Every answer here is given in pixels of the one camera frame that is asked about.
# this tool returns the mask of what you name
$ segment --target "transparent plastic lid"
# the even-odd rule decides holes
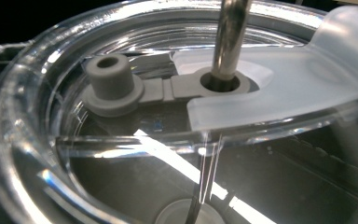
[[[194,128],[188,104],[224,96],[164,92],[113,118],[84,105],[85,64],[110,53],[125,55],[143,82],[158,79],[169,90],[170,79],[187,73],[178,56],[213,49],[219,8],[220,1],[102,7],[52,27],[18,54],[0,77],[0,202],[15,221],[184,223],[196,197],[203,203],[197,223],[358,223],[358,95],[208,128]],[[264,56],[308,53],[323,18],[305,7],[254,1],[242,48]],[[318,52],[345,64],[331,47]],[[267,79],[255,76],[259,90],[249,94],[272,83],[268,72],[278,78],[276,67],[261,68],[255,74]],[[245,116],[235,110],[235,118]]]

